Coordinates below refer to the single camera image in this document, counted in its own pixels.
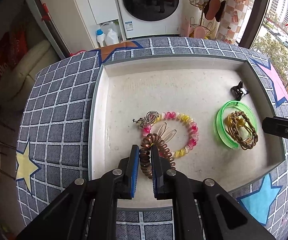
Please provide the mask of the black claw hair clip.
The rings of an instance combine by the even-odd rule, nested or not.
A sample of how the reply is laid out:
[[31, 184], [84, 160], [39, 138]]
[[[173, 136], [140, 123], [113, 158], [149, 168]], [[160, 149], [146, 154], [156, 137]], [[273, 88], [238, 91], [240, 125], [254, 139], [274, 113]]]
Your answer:
[[233, 86], [230, 89], [236, 101], [241, 101], [241, 99], [249, 94], [249, 91], [244, 88], [243, 81], [240, 81], [237, 86]]

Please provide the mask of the green translucent bangle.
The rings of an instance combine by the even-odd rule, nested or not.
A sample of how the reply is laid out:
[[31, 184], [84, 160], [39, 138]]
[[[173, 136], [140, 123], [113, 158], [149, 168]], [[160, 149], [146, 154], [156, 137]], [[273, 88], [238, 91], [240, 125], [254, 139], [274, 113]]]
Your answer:
[[255, 115], [239, 101], [228, 101], [219, 109], [216, 129], [222, 142], [233, 149], [251, 150], [259, 139]]

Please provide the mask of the blue checkered star tablecloth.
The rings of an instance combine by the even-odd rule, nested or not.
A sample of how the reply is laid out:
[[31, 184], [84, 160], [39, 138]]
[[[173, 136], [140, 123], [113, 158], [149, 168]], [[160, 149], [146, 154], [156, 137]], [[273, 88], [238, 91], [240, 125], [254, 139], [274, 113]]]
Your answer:
[[[26, 151], [21, 164], [34, 164], [38, 170], [26, 179], [16, 179], [20, 212], [27, 226], [74, 179], [88, 179], [88, 135], [95, 82], [102, 63], [137, 57], [172, 54], [221, 55], [259, 60], [268, 59], [253, 50], [224, 42], [181, 37], [137, 39], [118, 45], [111, 52], [99, 49], [82, 52], [37, 72], [20, 125], [16, 157]], [[278, 99], [277, 81], [253, 65], [265, 90], [277, 105], [277, 114], [288, 117], [286, 99]], [[270, 172], [272, 186], [282, 186], [270, 205], [265, 228], [276, 239], [288, 237], [288, 141], [286, 160]], [[117, 239], [174, 239], [171, 210], [118, 211]]]

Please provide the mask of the green shallow tray box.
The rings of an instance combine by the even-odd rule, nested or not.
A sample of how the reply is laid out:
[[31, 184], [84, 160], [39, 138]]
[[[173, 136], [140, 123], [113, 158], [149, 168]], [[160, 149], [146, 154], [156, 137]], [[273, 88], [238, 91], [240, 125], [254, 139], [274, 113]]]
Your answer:
[[[263, 132], [261, 123], [275, 115], [260, 77], [247, 60], [215, 56], [171, 55], [105, 63], [92, 99], [89, 174], [92, 179], [117, 168], [139, 145], [143, 129], [133, 122], [157, 111], [156, 133], [166, 122], [176, 135], [167, 143], [178, 153], [177, 171], [189, 178], [212, 178], [234, 191], [265, 176], [285, 160], [283, 141]], [[216, 115], [233, 100], [231, 87], [243, 81], [242, 99], [256, 118], [259, 140], [251, 150], [229, 148], [216, 129]]]

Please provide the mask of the pink checkered box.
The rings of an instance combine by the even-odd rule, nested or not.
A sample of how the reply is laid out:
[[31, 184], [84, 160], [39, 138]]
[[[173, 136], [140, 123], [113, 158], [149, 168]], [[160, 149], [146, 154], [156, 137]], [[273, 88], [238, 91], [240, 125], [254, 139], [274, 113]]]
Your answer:
[[250, 0], [226, 0], [226, 6], [217, 31], [216, 40], [238, 44], [245, 31]]

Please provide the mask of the beige sofa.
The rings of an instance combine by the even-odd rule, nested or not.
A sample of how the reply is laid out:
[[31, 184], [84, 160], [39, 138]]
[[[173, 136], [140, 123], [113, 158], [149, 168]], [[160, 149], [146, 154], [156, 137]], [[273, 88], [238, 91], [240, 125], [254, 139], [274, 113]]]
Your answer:
[[37, 73], [57, 61], [58, 55], [48, 40], [33, 46], [14, 69], [7, 69], [2, 75], [0, 105], [14, 111], [24, 109]]

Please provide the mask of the metal slipper rack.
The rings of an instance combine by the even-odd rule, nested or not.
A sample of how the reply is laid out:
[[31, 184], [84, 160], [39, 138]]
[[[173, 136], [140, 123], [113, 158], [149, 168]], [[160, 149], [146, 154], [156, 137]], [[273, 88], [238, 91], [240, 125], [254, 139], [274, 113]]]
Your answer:
[[196, 24], [194, 18], [184, 18], [181, 23], [180, 36], [193, 38], [211, 38], [215, 28], [212, 27], [213, 20], [220, 23], [226, 0], [188, 0], [191, 5], [201, 11], [199, 22]]

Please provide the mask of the white plastic bottle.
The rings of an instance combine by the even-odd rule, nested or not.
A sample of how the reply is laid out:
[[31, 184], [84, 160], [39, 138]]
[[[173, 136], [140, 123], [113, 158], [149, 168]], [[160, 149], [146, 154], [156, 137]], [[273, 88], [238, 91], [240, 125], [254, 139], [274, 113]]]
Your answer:
[[115, 32], [113, 29], [109, 28], [108, 33], [105, 37], [105, 43], [107, 46], [119, 44], [119, 37], [117, 35], [117, 32]]

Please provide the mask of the blue cap detergent bottle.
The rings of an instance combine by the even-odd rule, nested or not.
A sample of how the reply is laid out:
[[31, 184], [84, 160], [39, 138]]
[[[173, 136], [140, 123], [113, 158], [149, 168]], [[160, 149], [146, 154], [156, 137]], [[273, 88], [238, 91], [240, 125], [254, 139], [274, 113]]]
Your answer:
[[97, 37], [97, 42], [100, 45], [100, 47], [104, 47], [105, 46], [106, 35], [105, 35], [105, 33], [103, 32], [102, 29], [98, 29], [96, 31], [96, 37]]

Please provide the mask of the lower white washing machine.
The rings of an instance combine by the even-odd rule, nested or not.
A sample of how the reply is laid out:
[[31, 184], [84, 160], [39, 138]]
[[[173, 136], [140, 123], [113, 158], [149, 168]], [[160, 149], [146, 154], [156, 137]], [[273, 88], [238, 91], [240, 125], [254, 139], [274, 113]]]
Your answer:
[[183, 0], [117, 0], [127, 39], [178, 35]]

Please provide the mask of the red handled mop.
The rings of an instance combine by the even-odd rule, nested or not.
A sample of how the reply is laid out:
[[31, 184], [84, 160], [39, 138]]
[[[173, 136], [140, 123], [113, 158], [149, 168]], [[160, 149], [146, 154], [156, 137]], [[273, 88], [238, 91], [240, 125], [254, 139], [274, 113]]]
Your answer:
[[57, 30], [54, 22], [52, 21], [48, 7], [45, 3], [36, 4], [33, 2], [29, 6], [37, 24], [44, 33], [45, 37], [51, 43], [55, 52], [61, 59], [69, 57], [69, 50], [64, 40], [61, 38], [59, 31]]

